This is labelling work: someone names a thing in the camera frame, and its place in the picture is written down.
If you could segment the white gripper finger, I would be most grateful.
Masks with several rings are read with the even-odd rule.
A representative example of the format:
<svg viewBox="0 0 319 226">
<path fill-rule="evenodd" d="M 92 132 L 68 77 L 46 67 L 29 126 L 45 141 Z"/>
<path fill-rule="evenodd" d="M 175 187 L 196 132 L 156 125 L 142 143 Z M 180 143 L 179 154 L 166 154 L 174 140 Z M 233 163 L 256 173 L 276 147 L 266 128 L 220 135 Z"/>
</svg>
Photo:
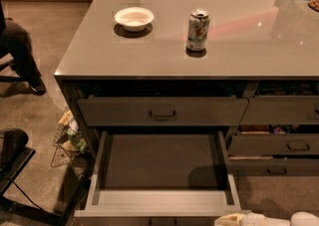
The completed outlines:
<svg viewBox="0 0 319 226">
<path fill-rule="evenodd" d="M 240 213 L 221 216 L 214 220 L 214 226 L 240 226 L 240 222 L 244 217 L 245 215 Z"/>
</svg>

